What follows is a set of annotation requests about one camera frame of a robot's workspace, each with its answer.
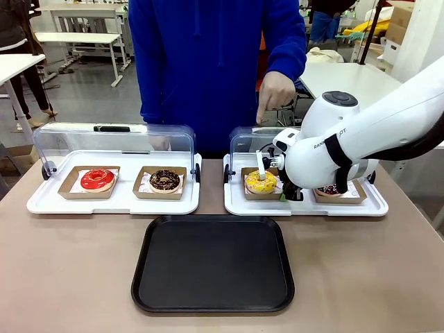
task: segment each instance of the white box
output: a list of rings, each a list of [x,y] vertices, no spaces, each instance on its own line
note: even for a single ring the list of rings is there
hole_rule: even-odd
[[[401,45],[396,44],[391,40],[387,40],[386,46],[384,47],[384,60],[387,61],[390,65],[394,65],[400,49]]]

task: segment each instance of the foot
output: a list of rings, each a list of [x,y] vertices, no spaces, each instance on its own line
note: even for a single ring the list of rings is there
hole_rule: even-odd
[[[38,121],[35,121],[34,119],[28,119],[28,123],[31,128],[37,128],[37,127],[44,125],[44,123],[39,123]]]
[[[57,111],[51,111],[51,109],[48,110],[42,110],[43,113],[46,113],[47,115],[49,115],[50,117],[56,116],[58,114]]]

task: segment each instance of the black tray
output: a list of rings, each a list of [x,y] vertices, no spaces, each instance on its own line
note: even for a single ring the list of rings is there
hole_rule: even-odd
[[[149,312],[273,312],[294,284],[275,221],[162,216],[146,229],[131,295]]]

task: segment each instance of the hoodie drawstring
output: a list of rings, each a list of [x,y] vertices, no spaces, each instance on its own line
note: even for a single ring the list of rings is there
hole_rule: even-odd
[[[194,0],[194,35],[200,36],[199,0]]]
[[[200,36],[199,0],[194,0],[194,36]],[[220,0],[219,8],[219,63],[217,67],[225,67],[223,61],[223,0]]]

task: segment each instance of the hand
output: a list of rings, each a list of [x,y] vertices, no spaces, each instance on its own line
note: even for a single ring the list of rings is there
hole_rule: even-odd
[[[278,71],[268,72],[259,91],[259,107],[257,108],[256,123],[264,121],[266,110],[272,110],[287,105],[294,99],[296,89],[292,80]]]
[[[149,142],[155,151],[167,151],[169,148],[169,139],[161,135],[150,135]]]

